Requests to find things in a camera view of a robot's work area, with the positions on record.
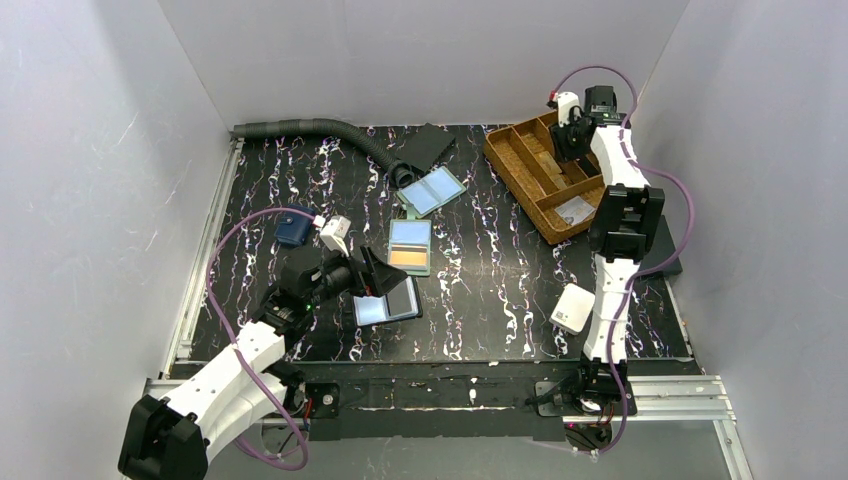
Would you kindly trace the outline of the black card holder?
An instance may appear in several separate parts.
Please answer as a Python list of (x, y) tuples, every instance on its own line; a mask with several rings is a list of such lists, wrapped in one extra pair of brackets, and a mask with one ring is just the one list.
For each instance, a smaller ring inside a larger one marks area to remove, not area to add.
[(420, 318), (423, 307), (413, 277), (393, 288), (383, 297), (353, 297), (354, 318), (358, 327)]

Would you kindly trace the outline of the green card holder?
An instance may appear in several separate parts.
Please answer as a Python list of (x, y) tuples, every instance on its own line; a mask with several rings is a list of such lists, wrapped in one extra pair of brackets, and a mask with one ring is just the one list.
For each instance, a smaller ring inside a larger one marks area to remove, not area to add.
[(466, 190), (467, 187), (446, 166), (441, 166), (401, 188), (397, 196), (407, 213), (420, 219), (453, 201)]
[(388, 240), (388, 263), (412, 276), (429, 276), (431, 237), (432, 226), (429, 220), (392, 220)]

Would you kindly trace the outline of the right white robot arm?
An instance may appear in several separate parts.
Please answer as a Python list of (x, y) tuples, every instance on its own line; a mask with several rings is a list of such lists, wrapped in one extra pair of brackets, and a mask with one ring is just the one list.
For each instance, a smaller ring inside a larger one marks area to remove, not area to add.
[(604, 181), (588, 230), (596, 284), (583, 355), (618, 365), (626, 360), (632, 281), (653, 246), (665, 195), (637, 167), (629, 120), (617, 111), (612, 87), (588, 89), (585, 103), (572, 92), (553, 93), (549, 106), (557, 111), (557, 122), (550, 127), (555, 153), (581, 166), (593, 155), (597, 165), (592, 171)]

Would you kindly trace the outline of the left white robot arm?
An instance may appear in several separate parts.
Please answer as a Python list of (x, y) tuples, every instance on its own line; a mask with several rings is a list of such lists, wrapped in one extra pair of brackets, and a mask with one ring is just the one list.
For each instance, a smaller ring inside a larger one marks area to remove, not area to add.
[(300, 247), (285, 261), (252, 319), (201, 370), (159, 398), (132, 407), (118, 470), (129, 479), (202, 479), (224, 446), (272, 411), (292, 417), (304, 374), (285, 361), (317, 306), (349, 293), (383, 297), (404, 271), (368, 247), (359, 257)]

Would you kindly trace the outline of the dark card in holder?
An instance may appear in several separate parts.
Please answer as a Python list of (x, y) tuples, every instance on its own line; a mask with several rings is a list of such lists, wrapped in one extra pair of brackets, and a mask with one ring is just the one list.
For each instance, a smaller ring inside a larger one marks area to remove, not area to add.
[(389, 319), (399, 319), (415, 312), (414, 288), (410, 278), (407, 278), (386, 295), (386, 305)]

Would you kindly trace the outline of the card in tray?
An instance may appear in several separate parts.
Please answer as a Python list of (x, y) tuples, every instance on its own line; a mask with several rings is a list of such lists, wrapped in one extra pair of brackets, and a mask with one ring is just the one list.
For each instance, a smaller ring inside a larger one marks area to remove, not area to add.
[(576, 196), (556, 207), (554, 211), (566, 224), (576, 226), (593, 215), (596, 208), (582, 197)]

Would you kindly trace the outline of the wooden piece in tray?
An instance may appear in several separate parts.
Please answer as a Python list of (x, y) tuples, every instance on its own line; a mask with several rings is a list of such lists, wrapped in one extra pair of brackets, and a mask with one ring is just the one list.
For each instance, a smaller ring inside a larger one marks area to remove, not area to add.
[(543, 150), (536, 154), (537, 161), (540, 166), (546, 173), (547, 177), (550, 181), (556, 186), (558, 190), (565, 189), (568, 187), (568, 183), (565, 181), (565, 177), (562, 175), (562, 170), (559, 164), (555, 161), (553, 156)]

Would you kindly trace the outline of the blue snap wallet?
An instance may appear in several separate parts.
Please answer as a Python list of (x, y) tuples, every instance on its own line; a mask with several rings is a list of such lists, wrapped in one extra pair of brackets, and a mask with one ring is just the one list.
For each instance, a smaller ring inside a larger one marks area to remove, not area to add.
[(276, 241), (288, 248), (302, 246), (313, 227), (316, 214), (316, 210), (311, 207), (289, 204), (275, 230)]

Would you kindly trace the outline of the wicker divided tray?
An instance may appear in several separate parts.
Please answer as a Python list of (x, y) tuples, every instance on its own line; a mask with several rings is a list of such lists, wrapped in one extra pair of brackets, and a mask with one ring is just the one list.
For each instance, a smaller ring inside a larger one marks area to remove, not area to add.
[[(597, 209), (605, 188), (601, 175), (589, 173), (576, 161), (556, 159), (549, 132), (556, 121), (555, 112), (545, 113), (488, 133), (484, 144), (485, 157), (550, 245), (588, 230), (595, 216), (570, 226), (554, 209), (576, 196)], [(536, 154), (543, 150), (559, 164), (567, 188), (558, 190), (540, 166)]]

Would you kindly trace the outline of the black square pad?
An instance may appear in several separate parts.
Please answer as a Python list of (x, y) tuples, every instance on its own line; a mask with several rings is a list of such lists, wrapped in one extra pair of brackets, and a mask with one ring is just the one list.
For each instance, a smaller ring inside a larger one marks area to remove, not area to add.
[(455, 143), (456, 137), (440, 126), (424, 124), (398, 150), (397, 158), (417, 174), (427, 173)]

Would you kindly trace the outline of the black box right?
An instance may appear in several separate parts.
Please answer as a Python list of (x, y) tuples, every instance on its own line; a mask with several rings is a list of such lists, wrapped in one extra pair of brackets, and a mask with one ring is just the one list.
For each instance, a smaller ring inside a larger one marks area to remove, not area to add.
[(640, 263), (639, 272), (650, 271), (651, 275), (663, 275), (665, 277), (673, 277), (683, 272), (683, 267), (680, 259), (667, 264), (663, 269), (656, 270), (656, 267), (666, 261), (676, 250), (672, 234), (669, 229), (666, 217), (662, 215), (654, 235), (652, 248), (645, 255)]

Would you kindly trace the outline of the white box with code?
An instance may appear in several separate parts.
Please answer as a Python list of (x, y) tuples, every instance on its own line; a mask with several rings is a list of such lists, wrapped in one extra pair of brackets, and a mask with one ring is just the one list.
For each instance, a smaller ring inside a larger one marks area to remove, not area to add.
[(594, 302), (594, 293), (577, 284), (568, 283), (564, 286), (548, 320), (567, 334), (578, 335), (587, 324)]

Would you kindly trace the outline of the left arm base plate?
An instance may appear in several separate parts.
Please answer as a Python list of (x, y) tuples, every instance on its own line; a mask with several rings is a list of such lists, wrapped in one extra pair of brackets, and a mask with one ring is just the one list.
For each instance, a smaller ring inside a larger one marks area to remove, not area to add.
[[(303, 418), (308, 422), (316, 419), (333, 419), (339, 414), (340, 388), (338, 384), (307, 382), (286, 386), (271, 380), (265, 380), (264, 383), (296, 423), (300, 423)], [(248, 425), (266, 420), (284, 421), (283, 415), (253, 382), (250, 382), (233, 399), (227, 413)]]

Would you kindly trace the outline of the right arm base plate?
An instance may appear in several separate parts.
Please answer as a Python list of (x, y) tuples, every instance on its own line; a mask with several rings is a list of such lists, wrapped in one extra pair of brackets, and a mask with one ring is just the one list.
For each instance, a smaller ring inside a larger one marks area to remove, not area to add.
[(613, 414), (620, 417), (638, 413), (636, 396), (631, 384), (624, 382), (625, 395), (612, 378), (584, 385), (574, 378), (560, 381), (538, 381), (526, 404), (542, 417), (586, 417), (589, 420)]

